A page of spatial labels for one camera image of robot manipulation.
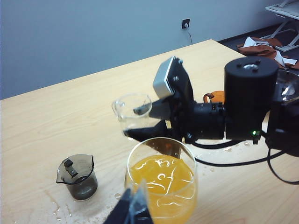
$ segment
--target orange juice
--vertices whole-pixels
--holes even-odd
[[[155,224],[184,223],[194,210],[197,199],[194,174],[182,159],[154,155],[130,168],[132,180],[145,179],[149,211]]]

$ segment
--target beaker with dark liquid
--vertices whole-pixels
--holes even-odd
[[[64,183],[73,198],[86,200],[98,187],[92,155],[72,155],[60,164],[56,183]]]

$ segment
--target glass beaker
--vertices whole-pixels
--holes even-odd
[[[73,198],[86,200],[98,187],[92,155],[72,155],[60,164],[56,183],[64,183]]]
[[[123,133],[128,129],[147,127],[151,108],[149,96],[143,93],[127,94],[112,103]]]

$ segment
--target light blue wall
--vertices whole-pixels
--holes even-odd
[[[1,98],[280,22],[277,0],[2,0]]]

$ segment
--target screw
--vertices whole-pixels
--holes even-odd
[[[172,80],[173,80],[174,82],[177,82],[177,81],[179,80],[179,78],[178,78],[177,76],[175,76],[175,77],[172,78]]]

